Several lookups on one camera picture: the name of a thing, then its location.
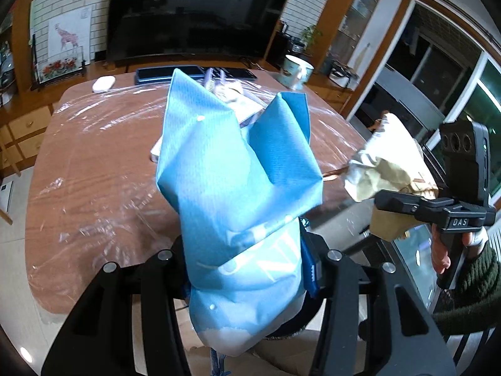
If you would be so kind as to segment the person's right hand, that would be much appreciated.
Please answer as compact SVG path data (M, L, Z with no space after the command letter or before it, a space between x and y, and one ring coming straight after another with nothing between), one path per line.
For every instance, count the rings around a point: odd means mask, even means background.
M435 224L431 226L431 261L437 274L443 274L451 266L451 259L446 245L442 241L442 234L438 231ZM482 253L486 242L488 241L488 232L483 227L479 232L468 232L462 234L463 246L467 249L467 260L472 260Z

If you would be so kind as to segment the dark green sleeve forearm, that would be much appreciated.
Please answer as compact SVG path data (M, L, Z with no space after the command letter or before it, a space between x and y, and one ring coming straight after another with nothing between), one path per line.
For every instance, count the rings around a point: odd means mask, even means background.
M443 335L473 334L500 324L500 261L489 243L461 268L452 310L433 319Z

